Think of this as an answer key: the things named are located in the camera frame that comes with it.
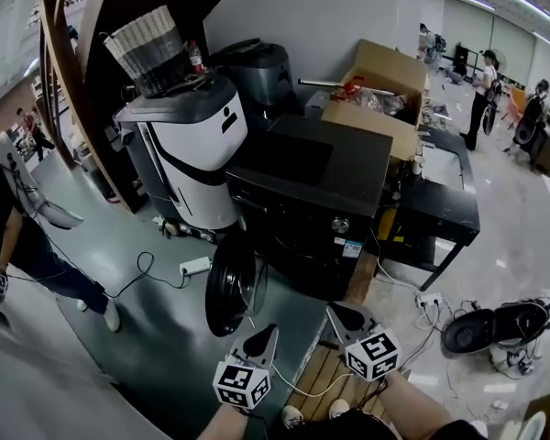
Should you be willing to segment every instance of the laundry basket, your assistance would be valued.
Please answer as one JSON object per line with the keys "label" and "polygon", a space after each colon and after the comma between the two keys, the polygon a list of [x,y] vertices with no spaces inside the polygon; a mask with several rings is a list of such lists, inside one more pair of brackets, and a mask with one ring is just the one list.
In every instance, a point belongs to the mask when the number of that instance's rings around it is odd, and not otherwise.
{"label": "laundry basket", "polygon": [[124,25],[104,44],[147,98],[182,81],[182,38],[166,5]]}

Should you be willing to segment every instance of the blue jeans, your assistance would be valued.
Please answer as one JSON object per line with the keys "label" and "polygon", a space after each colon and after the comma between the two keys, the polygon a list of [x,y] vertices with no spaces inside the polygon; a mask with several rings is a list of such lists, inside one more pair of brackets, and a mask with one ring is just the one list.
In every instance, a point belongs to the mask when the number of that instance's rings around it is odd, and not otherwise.
{"label": "blue jeans", "polygon": [[61,259],[42,228],[25,217],[10,262],[53,293],[84,300],[88,308],[103,314],[108,299],[104,288]]}

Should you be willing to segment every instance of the black table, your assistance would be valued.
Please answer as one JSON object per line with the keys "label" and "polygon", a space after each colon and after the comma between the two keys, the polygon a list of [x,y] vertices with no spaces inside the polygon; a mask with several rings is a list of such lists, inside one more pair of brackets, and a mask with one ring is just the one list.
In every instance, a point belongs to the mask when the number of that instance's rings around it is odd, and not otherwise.
{"label": "black table", "polygon": [[[401,182],[401,199],[388,238],[381,241],[381,256],[432,275],[420,288],[426,291],[465,246],[470,246],[479,234],[479,209],[468,151],[462,138],[443,130],[420,126],[421,140],[426,147],[436,146],[458,156],[462,172],[463,190],[457,190],[421,175],[410,175]],[[394,243],[398,229],[415,230],[418,246],[406,247]],[[439,265],[434,264],[435,239],[439,237],[454,242]]]}

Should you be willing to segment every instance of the wooden pallet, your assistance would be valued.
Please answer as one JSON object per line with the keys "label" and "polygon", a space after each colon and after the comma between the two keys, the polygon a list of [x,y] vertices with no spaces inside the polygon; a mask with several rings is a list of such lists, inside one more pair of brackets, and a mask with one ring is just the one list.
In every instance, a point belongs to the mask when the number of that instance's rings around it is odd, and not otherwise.
{"label": "wooden pallet", "polygon": [[[329,344],[319,344],[316,346],[312,358],[297,383],[297,388],[303,392],[317,394],[324,391],[340,375],[349,373],[349,369],[340,359],[341,354],[338,349],[330,348]],[[361,377],[353,375],[352,377],[343,377],[324,396],[308,398],[302,394],[293,392],[287,403],[295,406],[302,412],[305,422],[323,421],[328,418],[328,410],[338,398],[342,398],[350,404],[351,408],[355,408],[378,385],[377,381],[366,382]],[[387,424],[391,423],[391,419],[385,413],[385,408],[378,399],[378,396],[367,401],[362,411],[372,413]]]}

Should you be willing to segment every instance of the black pants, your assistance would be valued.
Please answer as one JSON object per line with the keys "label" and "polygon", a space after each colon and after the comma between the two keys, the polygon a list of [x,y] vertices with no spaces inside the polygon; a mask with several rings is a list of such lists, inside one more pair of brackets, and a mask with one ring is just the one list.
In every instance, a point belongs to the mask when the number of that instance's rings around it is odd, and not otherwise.
{"label": "black pants", "polygon": [[466,139],[467,147],[471,149],[477,146],[477,134],[480,129],[480,120],[483,117],[487,104],[487,96],[475,93],[475,101],[473,101],[473,109],[470,115],[470,129],[468,130]]}
{"label": "black pants", "polygon": [[53,150],[55,146],[47,140],[38,127],[33,134],[33,138],[35,140],[35,144],[37,144],[38,160],[43,161],[43,147],[45,147],[45,149]]}
{"label": "black pants", "polygon": [[53,293],[84,300],[96,313],[103,314],[108,305],[104,289],[57,256],[32,218],[24,218],[10,262]]}

